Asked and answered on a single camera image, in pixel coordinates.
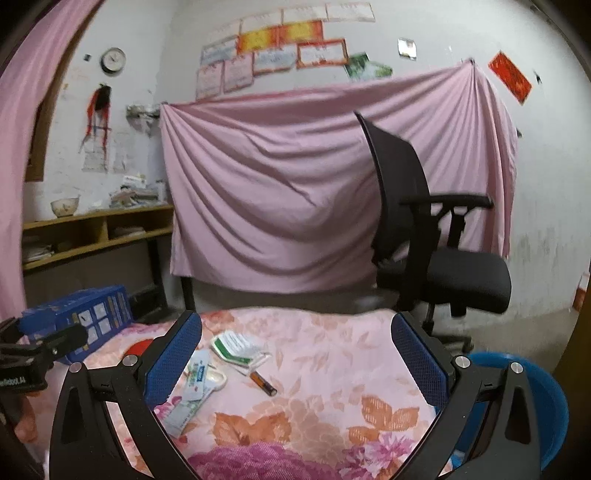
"red poster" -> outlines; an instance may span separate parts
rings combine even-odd
[[[515,95],[519,103],[523,105],[531,91],[531,83],[525,78],[525,75],[501,51],[491,60],[488,66],[507,85],[507,88]]]

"office chair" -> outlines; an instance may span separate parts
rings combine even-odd
[[[412,310],[419,301],[428,303],[423,329],[429,335],[433,335],[435,305],[450,304],[454,318],[464,316],[467,307],[504,313],[511,298],[511,278],[505,261],[495,254],[458,248],[466,226],[464,217],[474,208],[493,208],[492,199],[472,193],[431,195],[413,146],[376,127],[361,114],[355,115],[374,158],[382,199],[372,241],[378,287],[400,293],[395,306],[399,312]],[[431,214],[432,205],[441,205],[441,209]],[[447,246],[439,247],[439,222],[450,212]],[[408,255],[393,259],[408,241]],[[462,343],[464,353],[473,349],[469,336],[438,338],[444,344]]]

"pink bed sheet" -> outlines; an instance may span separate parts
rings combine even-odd
[[[355,110],[413,144],[431,192],[490,195],[495,209],[466,218],[461,246],[508,255],[517,132],[484,72],[467,61],[407,77],[164,105],[176,208],[171,272],[279,293],[373,284],[381,206]]]
[[[259,372],[279,391],[269,398],[249,378],[223,367],[227,386],[208,399],[175,444],[203,480],[389,480],[434,419],[390,339],[393,312],[357,316],[300,310],[242,309],[204,314],[206,348],[225,329],[258,338],[273,353]],[[86,360],[89,368],[119,362],[134,343],[160,336],[171,323],[133,325]],[[32,398],[46,455],[66,367],[50,372],[50,388]],[[164,418],[181,401],[182,377]],[[148,472],[121,412],[110,406],[132,465]]]

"floral bedspread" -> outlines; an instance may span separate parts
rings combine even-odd
[[[232,329],[258,338],[273,353],[258,369],[277,390],[269,398],[228,367],[214,393],[174,442],[203,480],[389,480],[434,419],[390,335],[393,312],[356,316],[285,309],[240,309],[202,315],[203,339]],[[163,335],[171,323],[132,325],[86,360],[115,365],[134,343]],[[53,412],[66,367],[32,398],[40,436],[49,445]],[[163,419],[181,401],[182,383],[156,407]],[[110,406],[132,463],[149,473],[117,406]]]

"small box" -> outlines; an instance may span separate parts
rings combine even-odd
[[[87,344],[60,362],[82,362],[120,330],[133,322],[125,287],[88,288],[28,309],[22,314],[20,331],[31,343],[80,323],[88,332]]]

